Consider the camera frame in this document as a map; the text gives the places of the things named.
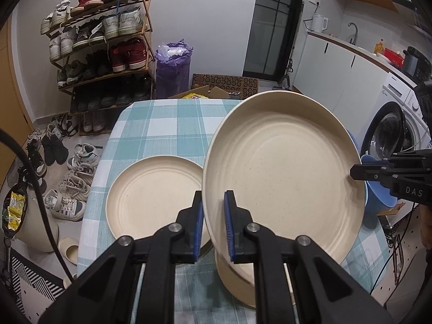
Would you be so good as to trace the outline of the large beige plate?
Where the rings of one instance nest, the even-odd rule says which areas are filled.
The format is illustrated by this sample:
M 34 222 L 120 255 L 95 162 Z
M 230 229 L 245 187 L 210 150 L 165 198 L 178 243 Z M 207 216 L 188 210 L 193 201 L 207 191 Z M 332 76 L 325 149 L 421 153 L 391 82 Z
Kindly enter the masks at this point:
M 359 162 L 345 127 L 317 101 L 270 91 L 240 102 L 217 127 L 204 163 L 216 250 L 228 257 L 223 197 L 231 190 L 255 222 L 286 238 L 307 235 L 343 261 L 365 210 L 365 185 L 349 174 Z

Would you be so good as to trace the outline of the white kitchen cabinet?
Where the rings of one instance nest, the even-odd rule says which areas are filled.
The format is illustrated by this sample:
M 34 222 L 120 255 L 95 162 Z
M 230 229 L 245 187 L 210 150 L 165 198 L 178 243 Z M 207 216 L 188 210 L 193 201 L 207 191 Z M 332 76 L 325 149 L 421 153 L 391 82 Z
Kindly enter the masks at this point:
M 386 102 L 397 102 L 420 123 L 407 102 L 411 80 L 379 57 L 326 34 L 308 32 L 293 86 L 330 110 L 358 142 Z

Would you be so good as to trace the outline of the white washing machine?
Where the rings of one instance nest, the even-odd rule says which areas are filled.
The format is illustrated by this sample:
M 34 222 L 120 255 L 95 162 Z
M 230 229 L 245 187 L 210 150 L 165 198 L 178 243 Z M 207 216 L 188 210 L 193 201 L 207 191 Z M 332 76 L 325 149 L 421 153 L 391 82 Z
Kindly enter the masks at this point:
M 431 136 L 413 88 L 388 74 L 357 142 L 361 156 L 368 154 L 377 160 L 405 151 L 430 149 Z

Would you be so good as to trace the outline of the beige plate on table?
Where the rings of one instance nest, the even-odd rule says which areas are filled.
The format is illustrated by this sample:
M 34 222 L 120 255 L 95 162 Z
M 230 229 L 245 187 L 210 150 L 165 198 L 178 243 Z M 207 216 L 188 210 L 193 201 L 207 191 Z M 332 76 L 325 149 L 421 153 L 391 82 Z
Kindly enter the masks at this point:
M 106 199 L 106 219 L 113 237 L 153 235 L 175 222 L 201 189 L 203 168 L 177 156 L 153 156 L 133 163 L 115 179 Z

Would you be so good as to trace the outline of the teal checked tablecloth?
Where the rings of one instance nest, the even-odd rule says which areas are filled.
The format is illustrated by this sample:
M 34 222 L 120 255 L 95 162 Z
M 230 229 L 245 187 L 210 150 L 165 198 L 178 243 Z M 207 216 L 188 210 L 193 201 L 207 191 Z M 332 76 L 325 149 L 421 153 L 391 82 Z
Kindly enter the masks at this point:
M 147 100 L 124 109 L 115 123 L 91 185 L 80 232 L 77 272 L 82 274 L 115 240 L 106 220 L 106 197 L 132 163 L 158 155 L 203 165 L 215 130 L 236 100 Z M 248 309 L 223 286 L 208 252 L 176 273 L 176 323 L 255 323 Z

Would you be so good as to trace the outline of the black rice cooker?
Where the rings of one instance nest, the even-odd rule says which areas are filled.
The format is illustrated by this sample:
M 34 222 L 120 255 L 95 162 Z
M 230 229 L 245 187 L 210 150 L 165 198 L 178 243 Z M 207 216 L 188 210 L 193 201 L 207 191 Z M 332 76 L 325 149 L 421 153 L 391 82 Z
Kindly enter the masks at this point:
M 401 72 L 410 77 L 415 83 L 431 79 L 431 62 L 418 49 L 409 46 L 403 51 L 405 57 Z

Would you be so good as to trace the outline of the vacuum cleaner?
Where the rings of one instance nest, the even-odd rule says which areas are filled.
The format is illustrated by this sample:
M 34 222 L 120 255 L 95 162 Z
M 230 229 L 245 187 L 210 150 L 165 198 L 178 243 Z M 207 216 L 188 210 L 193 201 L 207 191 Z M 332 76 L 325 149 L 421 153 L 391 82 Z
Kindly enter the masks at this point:
M 281 89 L 284 90 L 289 90 L 291 87 L 291 80 L 290 80 L 290 75 L 293 72 L 293 61 L 292 59 L 288 60 L 287 66 L 286 66 L 286 70 L 284 72 L 283 77 L 281 78 L 281 80 L 278 82 L 278 86 Z

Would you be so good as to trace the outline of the open cardboard box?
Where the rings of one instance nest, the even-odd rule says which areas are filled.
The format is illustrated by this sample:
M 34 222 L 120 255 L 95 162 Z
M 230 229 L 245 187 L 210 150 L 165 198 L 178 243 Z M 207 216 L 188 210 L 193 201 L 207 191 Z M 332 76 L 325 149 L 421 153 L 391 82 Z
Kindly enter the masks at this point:
M 202 86 L 174 95 L 171 99 L 229 99 L 230 94 L 216 86 Z

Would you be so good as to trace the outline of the patterned cardboard box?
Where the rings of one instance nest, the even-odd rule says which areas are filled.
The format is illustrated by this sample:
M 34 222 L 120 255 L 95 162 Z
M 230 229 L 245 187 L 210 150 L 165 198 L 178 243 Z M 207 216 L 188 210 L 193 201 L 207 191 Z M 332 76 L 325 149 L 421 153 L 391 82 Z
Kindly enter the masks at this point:
M 231 75 L 193 74 L 192 88 L 218 87 L 230 95 L 231 99 L 244 100 L 258 93 L 258 79 Z

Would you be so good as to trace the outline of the white electric kettle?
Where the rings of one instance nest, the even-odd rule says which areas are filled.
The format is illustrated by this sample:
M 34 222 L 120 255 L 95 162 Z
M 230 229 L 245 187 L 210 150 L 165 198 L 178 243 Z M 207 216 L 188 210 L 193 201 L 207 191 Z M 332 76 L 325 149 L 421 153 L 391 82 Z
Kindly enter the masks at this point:
M 329 19 L 321 14 L 315 13 L 312 17 L 311 30 L 313 32 L 322 33 L 328 28 Z

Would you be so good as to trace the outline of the beige trash bin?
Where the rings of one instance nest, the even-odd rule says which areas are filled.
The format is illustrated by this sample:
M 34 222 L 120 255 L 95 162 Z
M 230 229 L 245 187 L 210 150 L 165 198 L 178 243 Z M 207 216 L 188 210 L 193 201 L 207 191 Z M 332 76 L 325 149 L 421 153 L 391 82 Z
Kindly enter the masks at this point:
M 37 199 L 29 197 L 22 184 L 14 185 L 4 198 L 1 227 L 8 238 L 16 238 L 39 252 L 53 252 Z

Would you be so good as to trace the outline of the purple bag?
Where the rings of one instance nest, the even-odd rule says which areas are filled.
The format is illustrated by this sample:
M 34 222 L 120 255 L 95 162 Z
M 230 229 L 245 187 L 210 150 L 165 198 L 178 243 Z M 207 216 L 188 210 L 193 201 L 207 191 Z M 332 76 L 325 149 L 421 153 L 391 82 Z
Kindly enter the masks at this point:
M 184 39 L 158 46 L 155 52 L 158 100 L 168 99 L 189 89 L 192 54 L 193 47 L 188 46 Z

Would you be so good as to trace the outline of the black glass door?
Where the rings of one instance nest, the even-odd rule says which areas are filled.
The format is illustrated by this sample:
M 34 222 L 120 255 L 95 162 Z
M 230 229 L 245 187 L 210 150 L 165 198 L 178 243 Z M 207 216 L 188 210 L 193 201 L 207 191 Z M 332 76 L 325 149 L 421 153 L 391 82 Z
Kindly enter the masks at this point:
M 255 0 L 243 75 L 279 82 L 291 58 L 303 0 Z

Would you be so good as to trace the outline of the wooden door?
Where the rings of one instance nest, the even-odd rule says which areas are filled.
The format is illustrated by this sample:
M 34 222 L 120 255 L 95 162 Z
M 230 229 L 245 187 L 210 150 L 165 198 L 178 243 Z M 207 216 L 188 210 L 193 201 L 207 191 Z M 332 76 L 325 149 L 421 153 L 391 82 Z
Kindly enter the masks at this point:
M 34 127 L 32 122 L 29 121 L 30 118 L 25 109 L 15 76 L 10 21 L 7 21 L 1 29 L 0 95 L 1 129 L 23 146 L 27 141 L 28 134 L 33 131 Z

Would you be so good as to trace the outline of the wooden shoe rack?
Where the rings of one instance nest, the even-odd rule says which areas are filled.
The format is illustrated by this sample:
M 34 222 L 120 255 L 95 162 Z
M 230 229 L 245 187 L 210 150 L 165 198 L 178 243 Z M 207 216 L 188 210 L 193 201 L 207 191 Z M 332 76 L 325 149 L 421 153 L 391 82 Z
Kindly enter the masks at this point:
M 70 96 L 67 135 L 108 133 L 120 112 L 156 97 L 151 0 L 69 0 L 42 20 L 56 84 Z

